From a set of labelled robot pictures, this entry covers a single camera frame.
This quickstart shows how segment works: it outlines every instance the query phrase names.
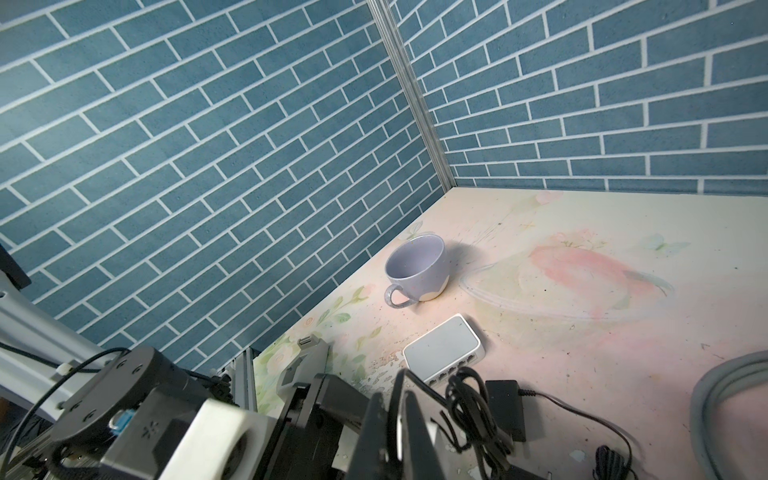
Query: coiled gray cable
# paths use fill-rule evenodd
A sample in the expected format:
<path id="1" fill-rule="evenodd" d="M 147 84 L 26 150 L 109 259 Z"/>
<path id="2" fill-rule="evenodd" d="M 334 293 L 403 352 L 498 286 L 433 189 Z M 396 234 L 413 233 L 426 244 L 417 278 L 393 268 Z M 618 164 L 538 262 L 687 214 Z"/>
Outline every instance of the coiled gray cable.
<path id="1" fill-rule="evenodd" d="M 690 441 L 708 480 L 739 478 L 713 441 L 717 406 L 738 392 L 768 382 L 768 350 L 728 360 L 701 377 L 690 398 Z"/>

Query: wall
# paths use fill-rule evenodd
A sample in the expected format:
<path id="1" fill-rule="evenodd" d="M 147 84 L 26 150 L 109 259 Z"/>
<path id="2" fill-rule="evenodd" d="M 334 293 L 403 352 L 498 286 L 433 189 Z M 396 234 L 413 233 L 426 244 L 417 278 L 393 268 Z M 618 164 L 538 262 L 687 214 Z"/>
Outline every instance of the wall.
<path id="1" fill-rule="evenodd" d="M 392 9 L 458 185 L 768 194 L 768 2 Z"/>
<path id="2" fill-rule="evenodd" d="M 202 371 L 263 349 L 442 194 L 367 5 L 40 0 L 0 24 L 0 240 L 104 347 Z"/>

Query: floral table surface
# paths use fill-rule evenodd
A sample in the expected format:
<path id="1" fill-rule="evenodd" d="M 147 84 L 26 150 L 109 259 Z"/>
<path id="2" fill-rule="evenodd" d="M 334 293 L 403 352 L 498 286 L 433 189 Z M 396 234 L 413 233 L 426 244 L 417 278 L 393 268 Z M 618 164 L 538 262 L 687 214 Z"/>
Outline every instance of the floral table surface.
<path id="1" fill-rule="evenodd" d="M 389 398 L 403 347 L 463 313 L 487 352 L 476 366 L 484 379 L 517 379 L 620 425 L 641 477 L 703 478 L 690 392 L 725 359 L 768 346 L 766 218 L 768 199 L 756 197 L 454 188 L 254 360 L 259 412 L 280 414 L 277 377 L 304 336 L 330 345 L 326 372 Z M 446 242 L 449 284 L 391 309 L 384 263 L 427 232 Z M 524 404 L 529 442 L 513 462 L 522 468 L 589 478 L 597 446 L 621 450 L 599 425 Z M 747 478 L 768 471 L 766 409 L 768 387 L 719 416 Z M 456 465 L 456 478 L 477 477 L 471 456 Z"/>

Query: gray plastic device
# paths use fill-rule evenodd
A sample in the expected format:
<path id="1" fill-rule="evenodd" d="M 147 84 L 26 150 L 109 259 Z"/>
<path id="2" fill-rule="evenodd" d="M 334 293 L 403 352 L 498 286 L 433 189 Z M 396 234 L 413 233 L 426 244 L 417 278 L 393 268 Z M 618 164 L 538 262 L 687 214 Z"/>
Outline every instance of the gray plastic device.
<path id="1" fill-rule="evenodd" d="M 326 371 L 328 344 L 314 335 L 299 340 L 299 355 L 288 364 L 277 379 L 277 396 L 284 402 L 297 384 L 309 385 L 318 373 Z"/>
<path id="2" fill-rule="evenodd" d="M 461 313 L 456 313 L 403 349 L 408 368 L 435 385 L 460 366 L 479 362 L 485 349 Z"/>

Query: mug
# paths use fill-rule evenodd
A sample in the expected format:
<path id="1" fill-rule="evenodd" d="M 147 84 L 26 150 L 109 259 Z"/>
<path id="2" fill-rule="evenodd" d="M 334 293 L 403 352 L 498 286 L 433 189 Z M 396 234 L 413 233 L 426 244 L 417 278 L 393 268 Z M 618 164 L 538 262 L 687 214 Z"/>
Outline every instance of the mug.
<path id="1" fill-rule="evenodd" d="M 448 285 L 450 265 L 445 242 L 433 233 L 408 240 L 392 252 L 384 271 L 392 285 L 384 292 L 384 301 L 392 308 L 426 302 L 438 296 Z M 400 290 L 409 299 L 393 303 L 392 294 Z"/>

